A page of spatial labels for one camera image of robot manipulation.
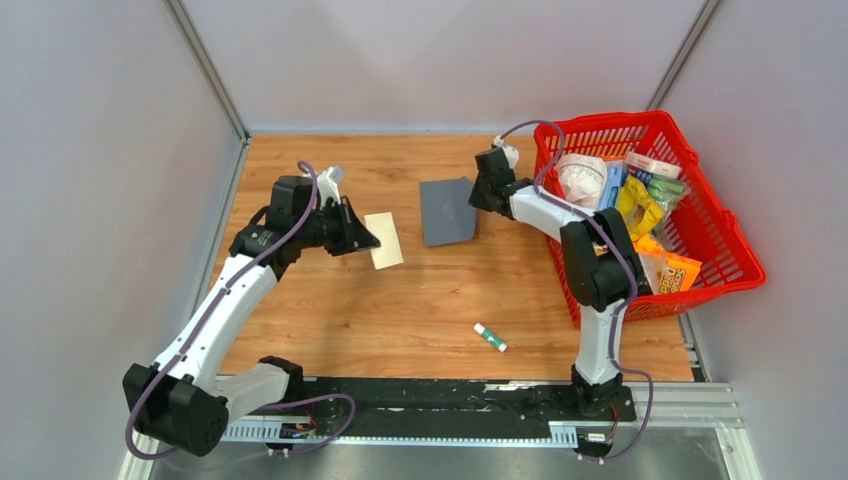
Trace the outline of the grey-blue paper envelope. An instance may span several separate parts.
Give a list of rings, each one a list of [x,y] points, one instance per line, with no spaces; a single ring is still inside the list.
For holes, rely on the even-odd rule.
[[[474,238],[477,210],[469,203],[472,187],[467,177],[419,183],[425,247],[464,243]]]

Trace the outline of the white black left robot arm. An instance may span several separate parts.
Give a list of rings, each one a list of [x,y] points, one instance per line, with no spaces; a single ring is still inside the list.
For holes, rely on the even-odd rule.
[[[282,176],[234,237],[221,273],[188,324],[149,365],[122,380],[130,409],[125,441],[140,459],[158,460],[134,443],[136,433],[197,457],[210,453],[236,420],[260,410],[290,415],[311,404],[301,366],[276,356],[245,373],[217,377],[232,343],[261,301],[305,249],[331,256],[372,250],[380,240],[339,192],[338,166]]]

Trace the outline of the green white glue stick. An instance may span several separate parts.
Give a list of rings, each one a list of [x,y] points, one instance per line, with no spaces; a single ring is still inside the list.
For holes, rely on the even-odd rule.
[[[494,332],[481,323],[476,323],[473,330],[499,352],[505,352],[508,345]]]

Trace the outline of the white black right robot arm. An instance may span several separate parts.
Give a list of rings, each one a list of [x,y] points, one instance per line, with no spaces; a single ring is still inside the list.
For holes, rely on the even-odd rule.
[[[591,211],[519,179],[505,148],[476,154],[469,203],[524,223],[559,242],[568,290],[580,306],[580,345],[566,399],[583,418],[598,417],[623,392],[618,361],[624,313],[641,271],[621,214]]]

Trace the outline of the white letter paper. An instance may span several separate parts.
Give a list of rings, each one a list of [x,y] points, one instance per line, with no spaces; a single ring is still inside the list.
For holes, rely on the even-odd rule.
[[[366,215],[365,226],[380,243],[378,247],[370,250],[372,263],[376,270],[397,266],[404,262],[397,228],[391,212]]]

